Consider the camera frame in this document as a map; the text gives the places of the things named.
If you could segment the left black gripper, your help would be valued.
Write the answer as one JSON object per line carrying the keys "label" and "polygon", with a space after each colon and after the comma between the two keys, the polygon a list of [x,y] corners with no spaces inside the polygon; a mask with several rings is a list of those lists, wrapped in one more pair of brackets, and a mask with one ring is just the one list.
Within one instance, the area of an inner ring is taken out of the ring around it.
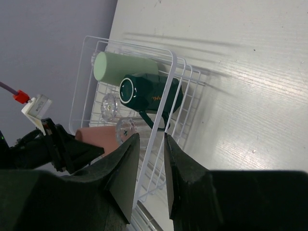
{"label": "left black gripper", "polygon": [[73,174],[104,154],[104,148],[76,140],[50,118],[42,125],[45,134],[36,128],[12,147],[0,135],[1,169],[36,169],[52,163],[57,171]]}

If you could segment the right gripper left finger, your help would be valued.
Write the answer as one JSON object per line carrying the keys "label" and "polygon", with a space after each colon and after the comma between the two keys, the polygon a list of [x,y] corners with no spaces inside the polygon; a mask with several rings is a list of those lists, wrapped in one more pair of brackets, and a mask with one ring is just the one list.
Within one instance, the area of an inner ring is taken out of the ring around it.
{"label": "right gripper left finger", "polygon": [[0,172],[3,231],[123,231],[130,223],[139,134],[71,176],[39,170]]}

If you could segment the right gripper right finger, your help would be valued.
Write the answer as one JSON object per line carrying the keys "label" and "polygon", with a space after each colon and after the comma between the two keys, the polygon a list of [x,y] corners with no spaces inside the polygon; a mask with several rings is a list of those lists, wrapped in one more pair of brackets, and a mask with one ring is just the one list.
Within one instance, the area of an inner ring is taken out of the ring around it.
{"label": "right gripper right finger", "polygon": [[305,231],[308,175],[209,170],[164,135],[169,217],[176,231]]}

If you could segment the orange plastic cup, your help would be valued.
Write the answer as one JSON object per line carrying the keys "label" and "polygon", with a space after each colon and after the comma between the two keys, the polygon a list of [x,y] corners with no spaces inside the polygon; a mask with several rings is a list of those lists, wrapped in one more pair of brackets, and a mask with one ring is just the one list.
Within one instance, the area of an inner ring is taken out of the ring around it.
{"label": "orange plastic cup", "polygon": [[80,128],[76,131],[75,139],[104,148],[104,154],[102,154],[102,157],[107,156],[120,146],[116,139],[115,126]]}

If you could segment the large clear glass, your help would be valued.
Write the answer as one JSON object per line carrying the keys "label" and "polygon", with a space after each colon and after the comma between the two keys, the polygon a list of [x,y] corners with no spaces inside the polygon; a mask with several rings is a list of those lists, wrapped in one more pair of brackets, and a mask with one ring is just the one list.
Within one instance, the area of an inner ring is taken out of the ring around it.
{"label": "large clear glass", "polygon": [[129,117],[121,118],[115,128],[116,139],[120,145],[123,144],[127,139],[129,139],[131,135],[136,133],[135,124],[133,120]]}
{"label": "large clear glass", "polygon": [[106,122],[114,121],[118,116],[119,110],[118,97],[115,93],[106,94],[101,103],[101,116]]}

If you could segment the dark green ceramic mug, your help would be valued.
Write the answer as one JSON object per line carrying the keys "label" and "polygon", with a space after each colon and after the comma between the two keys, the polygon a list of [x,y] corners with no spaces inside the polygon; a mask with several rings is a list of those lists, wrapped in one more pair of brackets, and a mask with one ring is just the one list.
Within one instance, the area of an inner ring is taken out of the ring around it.
{"label": "dark green ceramic mug", "polygon": [[[154,121],[149,114],[157,114],[166,83],[166,76],[145,73],[126,75],[119,86],[120,101],[124,106],[138,112],[146,124],[153,128]],[[173,78],[162,112],[164,126],[158,128],[159,131],[169,127],[167,125],[169,116],[180,108],[182,100],[180,81]]]}

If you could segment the light green plastic cup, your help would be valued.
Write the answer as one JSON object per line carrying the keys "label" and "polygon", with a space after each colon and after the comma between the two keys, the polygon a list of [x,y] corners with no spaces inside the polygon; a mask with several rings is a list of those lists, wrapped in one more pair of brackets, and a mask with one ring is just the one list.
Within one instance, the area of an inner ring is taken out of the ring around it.
{"label": "light green plastic cup", "polygon": [[111,52],[93,54],[91,64],[97,81],[114,86],[118,86],[125,75],[158,74],[158,66],[152,59]]}

